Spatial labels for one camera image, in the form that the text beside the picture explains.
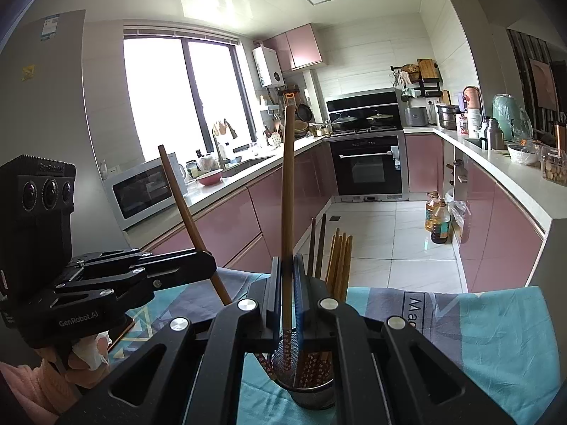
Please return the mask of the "pink left sleeve forearm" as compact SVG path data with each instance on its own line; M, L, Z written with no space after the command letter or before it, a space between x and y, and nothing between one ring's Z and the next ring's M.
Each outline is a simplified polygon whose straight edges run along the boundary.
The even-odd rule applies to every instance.
M35 368L27 364L15 367L2 363L1 373L34 424L55 424L60 415L77 402L71 386L76 381L76 374L81 371L69 369L61 374L43 359Z

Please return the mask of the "left hand with bandage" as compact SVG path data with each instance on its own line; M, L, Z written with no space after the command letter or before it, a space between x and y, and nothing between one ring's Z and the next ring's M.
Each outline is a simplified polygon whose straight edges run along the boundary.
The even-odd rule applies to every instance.
M89 336L78 341L67 358L65 380L79 387L90 389L110 372L108 364L108 332Z

